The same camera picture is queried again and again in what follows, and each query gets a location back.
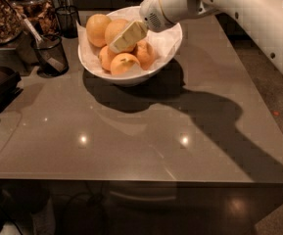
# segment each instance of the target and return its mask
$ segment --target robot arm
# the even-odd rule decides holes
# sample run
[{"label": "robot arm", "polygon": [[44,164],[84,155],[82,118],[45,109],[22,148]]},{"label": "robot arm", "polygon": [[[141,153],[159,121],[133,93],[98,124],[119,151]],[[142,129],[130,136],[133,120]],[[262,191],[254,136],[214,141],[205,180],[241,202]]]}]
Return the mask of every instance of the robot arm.
[{"label": "robot arm", "polygon": [[283,73],[283,0],[144,0],[140,16],[150,30],[160,32],[217,11],[244,28]]}]

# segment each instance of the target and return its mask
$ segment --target gray table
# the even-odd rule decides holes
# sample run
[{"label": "gray table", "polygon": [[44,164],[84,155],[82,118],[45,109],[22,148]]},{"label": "gray table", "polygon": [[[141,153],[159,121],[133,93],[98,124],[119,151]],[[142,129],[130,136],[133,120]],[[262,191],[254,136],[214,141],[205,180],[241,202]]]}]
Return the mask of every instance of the gray table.
[{"label": "gray table", "polygon": [[92,76],[77,39],[64,39],[69,71],[47,78],[36,67],[0,114],[0,178],[241,187],[248,200],[272,187],[253,222],[283,203],[283,135],[271,113],[215,17],[182,27],[175,58],[130,88]]}]

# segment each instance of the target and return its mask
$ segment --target orange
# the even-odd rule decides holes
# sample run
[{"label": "orange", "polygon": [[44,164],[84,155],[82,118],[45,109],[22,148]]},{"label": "orange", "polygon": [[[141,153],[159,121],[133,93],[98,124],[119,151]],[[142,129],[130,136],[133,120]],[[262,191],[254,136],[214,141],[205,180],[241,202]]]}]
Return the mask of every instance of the orange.
[{"label": "orange", "polygon": [[133,54],[140,62],[141,68],[146,71],[156,59],[156,53],[152,45],[145,39],[137,42]]},{"label": "orange", "polygon": [[[128,20],[125,19],[117,19],[112,20],[106,30],[105,30],[105,40],[107,45],[110,45],[114,38],[124,29],[124,27],[128,24]],[[135,44],[127,47],[122,52],[131,52],[133,51]]]},{"label": "orange", "polygon": [[134,64],[140,66],[138,59],[130,53],[119,53],[111,62],[111,74],[122,74],[128,71]]},{"label": "orange", "polygon": [[96,47],[106,45],[105,30],[112,20],[104,14],[94,14],[86,23],[86,34],[90,43]]},{"label": "orange", "polygon": [[104,46],[99,53],[99,60],[104,70],[111,70],[111,62],[117,53],[110,50],[109,46]]}]

